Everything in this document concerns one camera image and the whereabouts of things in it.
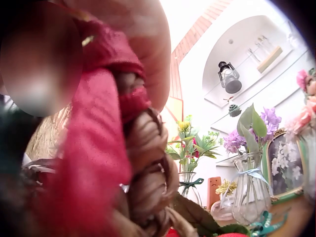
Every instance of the clear glass vase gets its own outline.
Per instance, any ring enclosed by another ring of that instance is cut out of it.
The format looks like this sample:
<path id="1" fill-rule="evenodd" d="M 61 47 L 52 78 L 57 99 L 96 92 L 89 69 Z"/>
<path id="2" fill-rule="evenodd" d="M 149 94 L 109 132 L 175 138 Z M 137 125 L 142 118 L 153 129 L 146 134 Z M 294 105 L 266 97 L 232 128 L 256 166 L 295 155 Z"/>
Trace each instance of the clear glass vase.
<path id="1" fill-rule="evenodd" d="M 211 215 L 215 221 L 230 221 L 233 220 L 232 208 L 235 197 L 226 197 L 223 200 L 221 205 L 221 201 L 214 202 L 211 207 Z"/>
<path id="2" fill-rule="evenodd" d="M 261 152 L 247 153 L 233 160 L 238 173 L 259 169 L 255 171 L 261 175 L 260 162 Z M 236 221 L 243 225 L 249 225 L 259 221 L 261 214 L 269 210 L 271 206 L 268 185 L 259 178 L 247 173 L 238 176 L 237 189 L 232 207 L 232 214 Z"/>
<path id="3" fill-rule="evenodd" d="M 303 190 L 304 195 L 312 204 L 316 201 L 316 132 L 314 128 L 308 128 L 300 136 L 300 142 L 304 149 L 306 169 L 304 171 Z"/>
<path id="4" fill-rule="evenodd" d="M 194 179 L 195 175 L 196 175 L 195 172 L 179 173 L 180 186 L 179 186 L 178 192 L 185 198 L 202 206 L 201 197 L 195 185 L 194 186 L 187 185 L 187 184 L 192 184 L 195 181 Z"/>

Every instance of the orange figurine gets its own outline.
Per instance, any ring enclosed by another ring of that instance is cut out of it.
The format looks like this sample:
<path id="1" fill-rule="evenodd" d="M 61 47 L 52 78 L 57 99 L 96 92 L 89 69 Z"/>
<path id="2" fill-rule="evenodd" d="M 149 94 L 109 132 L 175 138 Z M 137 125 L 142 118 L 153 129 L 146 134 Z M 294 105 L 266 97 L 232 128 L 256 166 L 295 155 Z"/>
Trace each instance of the orange figurine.
<path id="1" fill-rule="evenodd" d="M 213 205 L 214 202 L 217 202 L 220 200 L 220 195 L 215 193 L 215 190 L 218 188 L 219 185 L 222 184 L 221 178 L 220 177 L 212 177 L 208 179 L 208 184 L 207 184 L 207 210 L 211 210 L 211 206 Z"/>

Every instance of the framed painting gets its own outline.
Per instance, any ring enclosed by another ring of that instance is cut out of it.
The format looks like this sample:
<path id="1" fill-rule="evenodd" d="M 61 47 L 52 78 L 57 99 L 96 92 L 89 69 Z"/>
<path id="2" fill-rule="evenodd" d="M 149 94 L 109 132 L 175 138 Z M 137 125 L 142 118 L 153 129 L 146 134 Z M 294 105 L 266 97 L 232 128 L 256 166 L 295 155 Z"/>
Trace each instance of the framed painting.
<path id="1" fill-rule="evenodd" d="M 270 184 L 273 204 L 286 201 L 303 193 L 303 174 L 306 172 L 304 144 L 285 142 L 285 129 L 278 129 L 274 139 L 263 148 L 262 173 Z"/>

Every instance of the lantern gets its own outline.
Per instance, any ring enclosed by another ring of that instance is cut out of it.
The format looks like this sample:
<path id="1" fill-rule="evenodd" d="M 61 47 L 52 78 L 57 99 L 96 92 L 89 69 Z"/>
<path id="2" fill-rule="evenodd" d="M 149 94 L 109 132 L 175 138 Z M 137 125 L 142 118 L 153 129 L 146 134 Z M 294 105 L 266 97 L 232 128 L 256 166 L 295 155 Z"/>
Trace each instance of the lantern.
<path id="1" fill-rule="evenodd" d="M 239 73 L 235 70 L 231 63 L 220 62 L 218 75 L 221 85 L 229 94 L 235 94 L 240 91 L 242 84 L 238 80 Z"/>

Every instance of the ribbon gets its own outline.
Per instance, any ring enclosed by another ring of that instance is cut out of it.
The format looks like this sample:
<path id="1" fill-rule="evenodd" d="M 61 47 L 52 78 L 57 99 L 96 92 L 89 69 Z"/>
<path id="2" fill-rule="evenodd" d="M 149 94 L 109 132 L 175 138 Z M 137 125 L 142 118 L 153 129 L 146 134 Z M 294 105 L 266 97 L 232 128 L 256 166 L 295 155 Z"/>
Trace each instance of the ribbon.
<path id="1" fill-rule="evenodd" d="M 232 181 L 231 181 L 230 183 L 232 183 L 232 182 L 233 182 L 237 177 L 239 177 L 240 175 L 247 174 L 247 175 L 250 175 L 250 176 L 252 176 L 252 177 L 254 177 L 254 178 L 256 178 L 256 179 L 261 179 L 262 181 L 264 181 L 264 182 L 268 185 L 270 194 L 272 194 L 273 191 L 272 191 L 272 188 L 271 188 L 270 184 L 265 180 L 265 178 L 264 178 L 261 174 L 258 173 L 258 171 L 260 171 L 260 169 L 255 168 L 255 169 L 250 169 L 250 170 L 247 170 L 247 171 L 244 171 L 244 172 L 237 173 L 237 174 L 232 178 Z M 229 190 L 229 187 L 230 187 L 230 184 L 228 185 L 228 187 L 227 187 L 227 189 L 226 189 L 226 191 L 225 191 L 225 193 L 223 194 L 223 197 L 222 197 L 222 199 L 221 199 L 221 205 L 220 205 L 221 207 L 222 207 L 222 205 L 223 205 L 223 202 L 224 202 L 224 200 L 225 200 L 225 197 L 226 197 L 226 194 L 227 194 L 227 192 L 228 192 L 228 190 Z"/>
<path id="2" fill-rule="evenodd" d="M 279 229 L 285 223 L 287 217 L 288 214 L 286 213 L 284 215 L 283 221 L 280 221 L 274 225 L 270 225 L 272 220 L 272 214 L 267 211 L 264 211 L 259 222 L 254 222 L 250 224 L 250 237 L 266 237 L 268 233 L 271 233 Z"/>
<path id="3" fill-rule="evenodd" d="M 189 187 L 196 188 L 196 185 L 201 184 L 204 182 L 204 179 L 197 179 L 194 182 L 180 182 L 179 187 L 184 186 L 183 192 L 185 192 Z"/>

